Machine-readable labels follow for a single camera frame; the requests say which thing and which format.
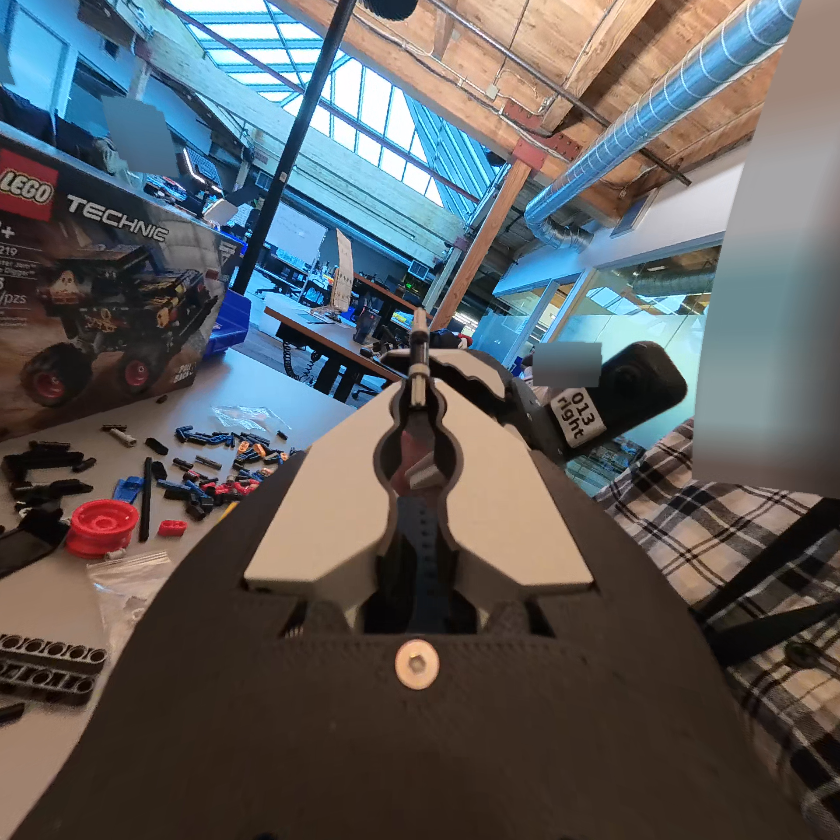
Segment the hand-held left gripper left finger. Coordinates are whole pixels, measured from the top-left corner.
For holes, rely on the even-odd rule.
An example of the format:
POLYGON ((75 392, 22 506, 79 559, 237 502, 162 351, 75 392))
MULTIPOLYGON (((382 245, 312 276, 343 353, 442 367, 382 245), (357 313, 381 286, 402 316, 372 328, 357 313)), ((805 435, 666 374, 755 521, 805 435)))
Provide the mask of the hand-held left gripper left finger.
POLYGON ((399 465, 404 382, 355 411, 304 455, 244 572, 247 590, 346 613, 412 612, 412 548, 398 534, 391 477, 399 465))

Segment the small black pin assembly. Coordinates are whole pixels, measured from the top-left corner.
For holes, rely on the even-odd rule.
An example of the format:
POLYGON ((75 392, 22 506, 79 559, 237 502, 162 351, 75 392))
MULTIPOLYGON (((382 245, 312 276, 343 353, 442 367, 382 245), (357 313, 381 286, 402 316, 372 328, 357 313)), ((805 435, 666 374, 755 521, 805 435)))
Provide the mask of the small black pin assembly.
POLYGON ((409 334, 409 367, 407 378, 410 385, 409 406, 413 411, 426 407, 427 381, 430 376, 430 332, 427 313, 423 307, 415 309, 409 334))

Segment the grey desk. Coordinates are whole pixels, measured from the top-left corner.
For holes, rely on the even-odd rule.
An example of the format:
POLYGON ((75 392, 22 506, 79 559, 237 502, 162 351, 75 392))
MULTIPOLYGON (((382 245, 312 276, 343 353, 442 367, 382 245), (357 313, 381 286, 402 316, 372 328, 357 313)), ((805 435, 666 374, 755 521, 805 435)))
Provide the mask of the grey desk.
MULTIPOLYGON (((204 364, 196 382, 174 392, 164 403, 150 398, 50 428, 35 438, 68 442, 97 463, 81 479, 93 486, 87 498, 106 498, 116 480, 137 476, 151 451, 144 445, 156 438, 183 457, 176 427, 193 425, 210 432, 212 406, 267 407, 279 417, 266 435, 276 441, 276 430, 285 428, 288 444, 305 448, 352 414, 353 409, 312 388, 294 382, 241 353, 204 364), (102 432, 102 425, 125 427, 138 444, 126 448, 102 432)), ((104 646, 96 594, 88 579, 86 562, 58 549, 50 556, 2 581, 2 631, 58 638, 75 644, 104 646)), ((64 762, 84 729, 90 708, 58 709, 28 704, 21 719, 2 727, 2 766, 22 775, 49 776, 64 762)))

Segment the person's right hand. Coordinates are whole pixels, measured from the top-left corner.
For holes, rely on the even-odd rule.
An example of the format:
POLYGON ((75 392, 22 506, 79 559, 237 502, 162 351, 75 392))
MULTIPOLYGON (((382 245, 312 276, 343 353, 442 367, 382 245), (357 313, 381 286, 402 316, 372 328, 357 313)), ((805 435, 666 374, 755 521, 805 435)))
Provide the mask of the person's right hand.
POLYGON ((398 497, 411 495, 410 479, 408 479, 406 473, 425 456, 426 452, 425 444, 421 443, 409 432, 402 432, 400 462, 391 479, 392 488, 398 497))

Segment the pile of small connector pins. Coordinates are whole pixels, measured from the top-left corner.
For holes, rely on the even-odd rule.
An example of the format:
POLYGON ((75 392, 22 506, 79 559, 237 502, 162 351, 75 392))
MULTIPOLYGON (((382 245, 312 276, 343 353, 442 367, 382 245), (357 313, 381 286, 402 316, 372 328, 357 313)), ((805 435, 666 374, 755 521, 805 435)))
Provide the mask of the pile of small connector pins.
POLYGON ((170 456, 167 447, 150 437, 145 443, 160 458, 151 461, 148 471, 164 499, 181 502, 187 518, 195 522, 247 498, 300 453, 247 431, 205 433, 184 425, 175 429, 174 436, 176 443, 187 447, 185 456, 170 456))

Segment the empty clear plastic bag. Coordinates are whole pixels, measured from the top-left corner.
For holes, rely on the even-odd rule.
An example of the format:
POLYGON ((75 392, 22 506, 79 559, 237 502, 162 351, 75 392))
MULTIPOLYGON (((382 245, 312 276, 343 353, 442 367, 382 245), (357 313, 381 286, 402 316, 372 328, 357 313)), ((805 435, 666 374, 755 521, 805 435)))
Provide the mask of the empty clear plastic bag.
POLYGON ((212 406, 212 415, 222 428, 256 431, 268 429, 279 422, 279 417, 266 407, 212 406))

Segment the tall cardboard sign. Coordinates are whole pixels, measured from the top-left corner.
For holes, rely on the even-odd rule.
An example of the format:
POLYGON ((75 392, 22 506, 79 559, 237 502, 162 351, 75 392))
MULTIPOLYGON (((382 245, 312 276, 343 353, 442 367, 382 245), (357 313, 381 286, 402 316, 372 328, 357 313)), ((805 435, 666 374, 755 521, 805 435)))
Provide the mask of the tall cardboard sign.
POLYGON ((337 247, 339 262, 332 281, 330 307, 337 313, 344 313, 351 305, 354 265, 352 244, 340 229, 337 229, 337 247))

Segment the wooden edged table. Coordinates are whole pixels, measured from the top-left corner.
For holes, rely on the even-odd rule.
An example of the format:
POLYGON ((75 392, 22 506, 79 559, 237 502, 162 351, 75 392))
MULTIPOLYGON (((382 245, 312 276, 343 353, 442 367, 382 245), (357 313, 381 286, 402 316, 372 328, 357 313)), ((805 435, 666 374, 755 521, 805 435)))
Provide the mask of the wooden edged table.
POLYGON ((265 296, 264 318, 260 327, 286 345, 309 347, 324 358, 324 366, 314 382, 316 391, 345 403, 364 376, 387 383, 404 374, 383 365, 363 345, 354 341, 354 330, 343 322, 318 321, 310 308, 279 293, 265 296))

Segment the person's plaid shirt torso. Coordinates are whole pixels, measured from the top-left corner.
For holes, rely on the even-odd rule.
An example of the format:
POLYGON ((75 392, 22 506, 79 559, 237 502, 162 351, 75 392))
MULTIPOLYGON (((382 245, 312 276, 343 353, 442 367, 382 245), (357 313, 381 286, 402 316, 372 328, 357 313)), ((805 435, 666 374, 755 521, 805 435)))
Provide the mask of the person's plaid shirt torso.
POLYGON ((595 501, 705 630, 828 608, 821 621, 724 671, 763 764, 815 838, 838 838, 838 503, 698 480, 693 438, 690 418, 595 501))

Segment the blue storage bin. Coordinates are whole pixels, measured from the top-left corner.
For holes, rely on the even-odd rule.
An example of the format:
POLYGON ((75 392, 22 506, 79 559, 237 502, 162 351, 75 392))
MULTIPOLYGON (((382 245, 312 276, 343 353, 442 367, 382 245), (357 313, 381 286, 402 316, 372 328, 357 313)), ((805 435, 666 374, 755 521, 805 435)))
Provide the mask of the blue storage bin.
POLYGON ((208 360, 245 341, 249 331, 251 301, 229 290, 216 317, 203 358, 208 360))

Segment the large red wheel rim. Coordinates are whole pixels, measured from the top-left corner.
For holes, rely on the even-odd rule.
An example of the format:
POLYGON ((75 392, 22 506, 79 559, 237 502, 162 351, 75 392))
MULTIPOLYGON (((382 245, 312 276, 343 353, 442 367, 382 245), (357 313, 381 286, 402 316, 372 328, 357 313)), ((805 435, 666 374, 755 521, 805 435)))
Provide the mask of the large red wheel rim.
POLYGON ((136 507, 121 500, 100 499, 81 504, 72 514, 65 550, 84 560, 101 560, 128 548, 140 521, 136 507))

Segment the dark grey straight beam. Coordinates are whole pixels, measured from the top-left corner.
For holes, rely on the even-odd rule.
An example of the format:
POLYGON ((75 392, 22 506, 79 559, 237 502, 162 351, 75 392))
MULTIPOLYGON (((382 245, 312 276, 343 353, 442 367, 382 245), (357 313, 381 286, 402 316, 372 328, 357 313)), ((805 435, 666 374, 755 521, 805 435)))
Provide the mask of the dark grey straight beam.
POLYGON ((109 652, 104 648, 83 644, 1 633, 1 658, 43 668, 96 675, 102 672, 109 659, 109 652))

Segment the pile of black beams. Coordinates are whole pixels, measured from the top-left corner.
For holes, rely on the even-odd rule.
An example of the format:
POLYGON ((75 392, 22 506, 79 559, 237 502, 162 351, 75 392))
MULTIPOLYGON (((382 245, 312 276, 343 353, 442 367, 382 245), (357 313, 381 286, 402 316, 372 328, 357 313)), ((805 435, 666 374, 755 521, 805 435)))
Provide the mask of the pile of black beams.
MULTIPOLYGON (((2 457, 2 476, 7 479, 7 488, 18 514, 18 523, 14 528, 2 528, 3 580, 63 546, 70 524, 61 502, 66 497, 86 495, 92 491, 90 485, 75 476, 43 482, 31 480, 29 475, 40 470, 63 468, 76 473, 94 462, 94 459, 85 458, 83 453, 72 449, 69 443, 43 440, 33 440, 25 451, 2 457)), ((2 634, 37 637, 13 632, 2 634)), ((42 638, 69 643, 58 638, 42 638)), ((15 697, 15 702, 33 700, 55 706, 84 707, 91 699, 102 671, 96 675, 80 674, 1 658, 2 695, 15 697)))

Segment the toy truck set box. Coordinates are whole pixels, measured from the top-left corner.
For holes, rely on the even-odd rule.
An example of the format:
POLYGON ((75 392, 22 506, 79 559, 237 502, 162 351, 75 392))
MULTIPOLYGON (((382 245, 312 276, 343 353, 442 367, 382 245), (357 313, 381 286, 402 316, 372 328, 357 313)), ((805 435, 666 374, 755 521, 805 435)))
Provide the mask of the toy truck set box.
POLYGON ((2 124, 2 440, 190 387, 241 245, 2 124))

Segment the silver air duct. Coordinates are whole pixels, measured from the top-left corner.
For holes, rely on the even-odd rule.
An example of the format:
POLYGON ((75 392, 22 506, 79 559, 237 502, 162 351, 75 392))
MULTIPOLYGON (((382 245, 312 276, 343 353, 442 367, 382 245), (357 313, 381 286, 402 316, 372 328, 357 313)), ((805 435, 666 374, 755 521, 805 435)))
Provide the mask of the silver air duct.
POLYGON ((733 10, 531 200, 523 218, 535 238, 554 249, 588 248, 591 233, 559 226, 551 216, 782 47, 800 6, 800 1, 748 1, 733 10))

